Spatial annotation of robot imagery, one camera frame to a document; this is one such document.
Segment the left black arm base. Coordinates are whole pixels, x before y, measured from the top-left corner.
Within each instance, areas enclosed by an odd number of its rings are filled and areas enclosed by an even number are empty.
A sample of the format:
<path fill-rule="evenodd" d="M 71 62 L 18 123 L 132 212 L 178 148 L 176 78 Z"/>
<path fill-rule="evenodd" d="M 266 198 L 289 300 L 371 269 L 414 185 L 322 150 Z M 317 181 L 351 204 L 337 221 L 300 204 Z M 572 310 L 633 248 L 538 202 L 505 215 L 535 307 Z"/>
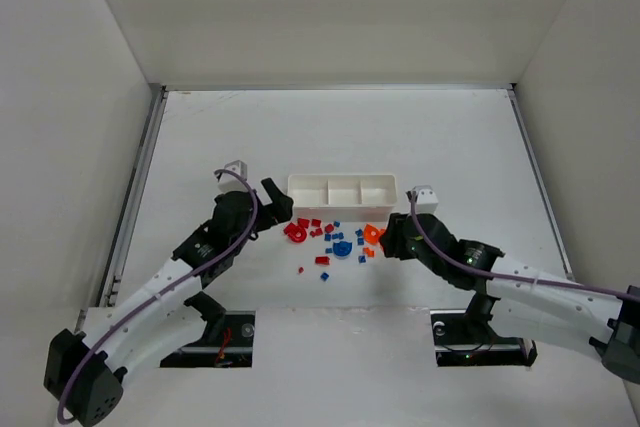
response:
<path fill-rule="evenodd" d="M 204 292 L 185 305 L 206 322 L 201 336 L 160 362 L 161 368 L 251 368 L 255 338 L 255 311 L 228 311 Z"/>

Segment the large blue round lego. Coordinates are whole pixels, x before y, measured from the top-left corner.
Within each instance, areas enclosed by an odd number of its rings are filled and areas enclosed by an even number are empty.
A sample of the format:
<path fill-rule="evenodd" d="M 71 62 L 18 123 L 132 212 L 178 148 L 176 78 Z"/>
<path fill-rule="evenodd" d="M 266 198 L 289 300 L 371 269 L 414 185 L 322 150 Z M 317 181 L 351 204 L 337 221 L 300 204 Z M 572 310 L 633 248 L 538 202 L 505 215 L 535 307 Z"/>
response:
<path fill-rule="evenodd" d="M 337 258 L 346 258 L 352 252 L 353 246 L 351 242 L 341 240 L 332 245 L 332 253 Z"/>

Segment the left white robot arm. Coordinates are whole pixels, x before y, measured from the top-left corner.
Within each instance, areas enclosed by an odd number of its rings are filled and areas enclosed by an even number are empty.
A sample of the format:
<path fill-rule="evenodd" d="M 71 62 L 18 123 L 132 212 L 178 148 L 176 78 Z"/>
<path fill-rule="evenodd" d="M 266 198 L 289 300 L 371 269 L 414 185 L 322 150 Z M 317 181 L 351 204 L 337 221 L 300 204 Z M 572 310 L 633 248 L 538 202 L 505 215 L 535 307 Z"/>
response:
<path fill-rule="evenodd" d="M 222 323 L 226 311 L 206 288 L 247 242 L 293 215 L 292 199 L 272 179 L 261 182 L 270 199 L 263 204 L 241 175 L 235 178 L 238 188 L 215 197 L 211 217 L 128 299 L 102 321 L 52 338 L 43 384 L 58 402 L 58 425 L 99 424 L 136 374 Z"/>

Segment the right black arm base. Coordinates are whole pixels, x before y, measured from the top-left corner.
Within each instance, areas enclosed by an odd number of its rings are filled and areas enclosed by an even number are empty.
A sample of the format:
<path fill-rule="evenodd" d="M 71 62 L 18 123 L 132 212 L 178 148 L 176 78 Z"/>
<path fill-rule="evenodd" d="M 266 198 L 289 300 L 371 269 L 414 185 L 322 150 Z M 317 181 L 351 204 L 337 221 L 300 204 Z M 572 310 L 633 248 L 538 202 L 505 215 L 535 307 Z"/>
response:
<path fill-rule="evenodd" d="M 503 337 L 490 326 L 494 298 L 474 294 L 464 309 L 430 311 L 438 367 L 531 367 L 538 352 L 533 341 Z"/>

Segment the large red round lego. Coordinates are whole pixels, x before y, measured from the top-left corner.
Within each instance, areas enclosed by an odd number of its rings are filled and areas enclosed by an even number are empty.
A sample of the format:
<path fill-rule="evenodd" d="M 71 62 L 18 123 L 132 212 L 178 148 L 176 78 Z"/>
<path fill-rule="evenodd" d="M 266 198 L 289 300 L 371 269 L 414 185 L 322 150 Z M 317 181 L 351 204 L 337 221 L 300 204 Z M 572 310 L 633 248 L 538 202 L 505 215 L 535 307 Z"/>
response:
<path fill-rule="evenodd" d="M 289 223 L 283 230 L 288 239 L 296 244 L 304 242 L 307 238 L 307 230 L 298 224 Z"/>

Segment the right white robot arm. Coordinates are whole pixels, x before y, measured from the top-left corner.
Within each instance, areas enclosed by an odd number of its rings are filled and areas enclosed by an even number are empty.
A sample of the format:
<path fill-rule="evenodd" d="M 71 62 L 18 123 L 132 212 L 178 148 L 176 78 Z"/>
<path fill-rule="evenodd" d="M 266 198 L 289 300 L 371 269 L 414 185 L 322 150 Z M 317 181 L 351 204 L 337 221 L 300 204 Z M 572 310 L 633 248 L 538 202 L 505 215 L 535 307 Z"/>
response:
<path fill-rule="evenodd" d="M 638 287 L 620 292 L 550 275 L 497 247 L 456 238 L 432 214 L 392 214 L 380 244 L 386 257 L 417 260 L 473 292 L 467 315 L 493 335 L 571 350 L 638 383 Z"/>

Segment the white three-compartment tray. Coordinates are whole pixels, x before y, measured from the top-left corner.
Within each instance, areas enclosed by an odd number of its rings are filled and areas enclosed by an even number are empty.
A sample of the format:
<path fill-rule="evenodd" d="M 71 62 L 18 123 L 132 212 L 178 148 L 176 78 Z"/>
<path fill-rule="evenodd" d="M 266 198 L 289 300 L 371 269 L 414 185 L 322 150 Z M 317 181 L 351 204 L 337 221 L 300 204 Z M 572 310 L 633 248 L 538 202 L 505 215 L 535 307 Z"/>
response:
<path fill-rule="evenodd" d="M 398 201 L 393 174 L 291 174 L 287 195 L 297 217 L 383 222 Z"/>

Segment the large orange round lego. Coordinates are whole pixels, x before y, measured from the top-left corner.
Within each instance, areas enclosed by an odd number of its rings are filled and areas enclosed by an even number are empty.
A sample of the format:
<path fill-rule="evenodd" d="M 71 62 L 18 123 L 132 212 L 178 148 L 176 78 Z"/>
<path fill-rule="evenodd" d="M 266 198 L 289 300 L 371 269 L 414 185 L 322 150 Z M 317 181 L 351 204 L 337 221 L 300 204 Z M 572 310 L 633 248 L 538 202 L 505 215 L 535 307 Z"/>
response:
<path fill-rule="evenodd" d="M 379 242 L 380 237 L 385 233 L 384 228 L 378 228 L 372 224 L 366 224 L 363 229 L 364 241 L 375 245 Z"/>

